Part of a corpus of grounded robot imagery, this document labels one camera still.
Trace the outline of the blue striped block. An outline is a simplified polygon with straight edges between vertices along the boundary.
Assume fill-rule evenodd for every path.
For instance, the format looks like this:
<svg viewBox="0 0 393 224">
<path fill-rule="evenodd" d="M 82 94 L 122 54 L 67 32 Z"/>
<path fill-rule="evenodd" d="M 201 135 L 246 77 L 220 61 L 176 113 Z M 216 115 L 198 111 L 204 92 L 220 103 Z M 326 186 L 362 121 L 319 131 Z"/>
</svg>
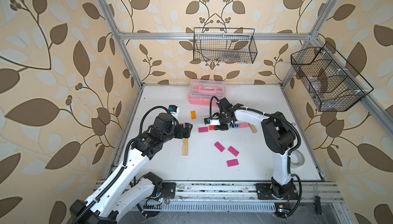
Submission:
<svg viewBox="0 0 393 224">
<path fill-rule="evenodd" d="M 230 128 L 239 129 L 239 124 L 229 124 Z"/>
</svg>

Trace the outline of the light pink block top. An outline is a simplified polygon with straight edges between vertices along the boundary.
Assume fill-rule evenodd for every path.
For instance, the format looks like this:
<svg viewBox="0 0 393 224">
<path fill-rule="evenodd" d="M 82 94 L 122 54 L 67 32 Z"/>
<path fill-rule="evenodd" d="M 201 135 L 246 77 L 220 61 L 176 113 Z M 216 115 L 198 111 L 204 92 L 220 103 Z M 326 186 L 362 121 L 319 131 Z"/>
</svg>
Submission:
<svg viewBox="0 0 393 224">
<path fill-rule="evenodd" d="M 239 123 L 239 127 L 240 128 L 247 128 L 247 127 L 249 127 L 249 124 L 248 123 Z"/>
</svg>

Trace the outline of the wooden block horizontal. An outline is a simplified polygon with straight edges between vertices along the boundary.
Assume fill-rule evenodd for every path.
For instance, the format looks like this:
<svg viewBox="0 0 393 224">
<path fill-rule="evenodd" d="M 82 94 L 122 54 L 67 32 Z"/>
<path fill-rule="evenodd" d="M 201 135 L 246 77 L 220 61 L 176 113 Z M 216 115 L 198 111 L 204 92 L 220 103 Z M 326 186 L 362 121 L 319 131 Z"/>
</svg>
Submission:
<svg viewBox="0 0 393 224">
<path fill-rule="evenodd" d="M 257 129 L 256 129 L 256 127 L 254 125 L 249 124 L 249 127 L 250 127 L 252 133 L 257 133 Z"/>
</svg>

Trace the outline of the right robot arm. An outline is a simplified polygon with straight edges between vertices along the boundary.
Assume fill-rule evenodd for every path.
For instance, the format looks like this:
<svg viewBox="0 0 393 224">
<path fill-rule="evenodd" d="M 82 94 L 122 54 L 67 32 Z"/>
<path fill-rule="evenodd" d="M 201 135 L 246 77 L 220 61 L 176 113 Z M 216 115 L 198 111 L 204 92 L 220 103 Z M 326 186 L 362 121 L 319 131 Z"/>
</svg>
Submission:
<svg viewBox="0 0 393 224">
<path fill-rule="evenodd" d="M 213 96 L 209 101 L 209 117 L 205 124 L 214 126 L 215 130 L 226 131 L 235 123 L 245 122 L 262 128 L 264 141 L 273 155 L 273 176 L 271 194 L 282 199 L 294 189 L 294 174 L 290 170 L 293 151 L 301 145 L 301 136 L 297 129 L 288 122 L 281 112 L 273 114 L 247 108 L 242 104 L 232 105 L 226 98 Z"/>
</svg>

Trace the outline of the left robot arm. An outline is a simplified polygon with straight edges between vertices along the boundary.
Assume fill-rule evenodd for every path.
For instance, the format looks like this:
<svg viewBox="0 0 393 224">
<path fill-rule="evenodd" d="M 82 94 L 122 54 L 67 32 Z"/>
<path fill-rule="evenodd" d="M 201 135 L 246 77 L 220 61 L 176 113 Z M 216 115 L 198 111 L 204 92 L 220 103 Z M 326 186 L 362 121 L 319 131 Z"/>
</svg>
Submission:
<svg viewBox="0 0 393 224">
<path fill-rule="evenodd" d="M 147 198 L 163 195 L 162 179 L 149 172 L 130 188 L 138 172 L 172 139 L 190 137 L 192 124 L 177 120 L 179 108 L 162 107 L 152 125 L 127 142 L 118 167 L 86 200 L 76 200 L 70 207 L 74 224 L 116 224 L 133 207 Z"/>
</svg>

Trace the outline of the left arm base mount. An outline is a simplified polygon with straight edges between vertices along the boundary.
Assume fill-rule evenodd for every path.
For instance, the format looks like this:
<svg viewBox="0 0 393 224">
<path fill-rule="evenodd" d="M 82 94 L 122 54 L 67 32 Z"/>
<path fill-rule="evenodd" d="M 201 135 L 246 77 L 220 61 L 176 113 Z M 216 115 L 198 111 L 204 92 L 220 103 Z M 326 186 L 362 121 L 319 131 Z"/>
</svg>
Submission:
<svg viewBox="0 0 393 224">
<path fill-rule="evenodd" d="M 169 201 L 175 198 L 176 185 L 175 182 L 161 183 L 159 188 L 153 191 L 152 196 L 142 201 L 140 206 L 146 209 L 154 209 L 159 208 L 162 204 L 169 204 Z"/>
</svg>

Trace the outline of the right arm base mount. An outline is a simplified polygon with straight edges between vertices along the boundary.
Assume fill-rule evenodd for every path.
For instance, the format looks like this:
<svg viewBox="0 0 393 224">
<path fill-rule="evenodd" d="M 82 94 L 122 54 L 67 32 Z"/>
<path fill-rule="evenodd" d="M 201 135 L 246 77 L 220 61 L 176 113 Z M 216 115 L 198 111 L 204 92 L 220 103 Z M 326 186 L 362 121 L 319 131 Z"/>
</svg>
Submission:
<svg viewBox="0 0 393 224">
<path fill-rule="evenodd" d="M 294 183 L 285 186 L 272 183 L 258 183 L 255 185 L 259 200 L 298 200 L 299 195 Z"/>
</svg>

